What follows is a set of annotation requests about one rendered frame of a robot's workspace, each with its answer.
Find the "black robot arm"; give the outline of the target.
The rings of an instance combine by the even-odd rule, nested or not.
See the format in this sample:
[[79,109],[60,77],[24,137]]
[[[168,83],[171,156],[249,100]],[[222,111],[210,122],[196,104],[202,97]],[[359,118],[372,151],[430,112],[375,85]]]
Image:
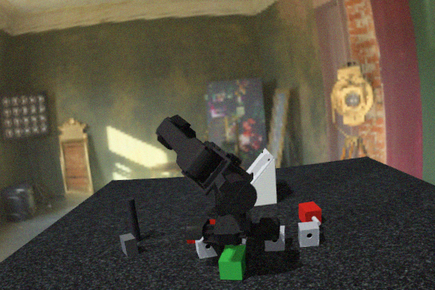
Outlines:
[[252,218],[246,218],[244,213],[254,207],[257,192],[251,184],[253,172],[248,174],[240,167],[242,160],[213,142],[201,142],[190,124],[178,115],[165,118],[155,134],[163,146],[177,153],[176,163],[182,174],[205,195],[213,190],[215,199],[231,212],[217,208],[216,245],[240,245],[242,239],[251,237]]

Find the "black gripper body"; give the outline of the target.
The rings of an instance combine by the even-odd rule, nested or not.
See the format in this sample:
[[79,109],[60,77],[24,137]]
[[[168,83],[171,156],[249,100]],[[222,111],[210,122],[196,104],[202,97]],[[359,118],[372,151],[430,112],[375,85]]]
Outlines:
[[[229,214],[227,208],[221,200],[216,200],[215,212],[217,208],[224,208],[225,213]],[[253,235],[249,239],[261,239],[262,241],[272,241],[279,239],[280,219],[277,217],[263,217],[260,223],[252,223]],[[214,224],[210,224],[209,219],[193,218],[185,228],[185,239],[215,241]]]

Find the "red block with white pin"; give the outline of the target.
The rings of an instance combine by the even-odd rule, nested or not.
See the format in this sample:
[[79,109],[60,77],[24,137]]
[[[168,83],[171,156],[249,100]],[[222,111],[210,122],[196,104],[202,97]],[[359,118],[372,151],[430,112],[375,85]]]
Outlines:
[[321,225],[322,210],[314,202],[304,202],[299,204],[299,219],[302,222],[317,221]]

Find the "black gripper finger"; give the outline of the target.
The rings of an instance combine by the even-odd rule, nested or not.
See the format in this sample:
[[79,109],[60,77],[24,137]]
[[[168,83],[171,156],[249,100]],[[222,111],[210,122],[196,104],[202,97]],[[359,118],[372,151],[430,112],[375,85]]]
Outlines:
[[214,249],[214,251],[216,252],[216,254],[218,255],[218,257],[220,258],[222,255],[222,251],[225,248],[224,245],[216,245],[216,241],[203,241],[203,244],[208,244],[211,245]]
[[251,256],[251,252],[253,251],[254,245],[260,243],[261,243],[261,239],[249,239],[249,237],[247,237],[245,242],[246,244],[245,266],[247,266],[249,263],[249,258]]

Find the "red tray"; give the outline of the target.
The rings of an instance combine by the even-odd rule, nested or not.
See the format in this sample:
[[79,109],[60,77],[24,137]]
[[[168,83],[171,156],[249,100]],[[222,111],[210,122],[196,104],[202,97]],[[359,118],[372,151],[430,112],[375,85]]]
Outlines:
[[[210,224],[215,224],[215,219],[210,219]],[[195,243],[195,240],[187,240],[187,243]]]

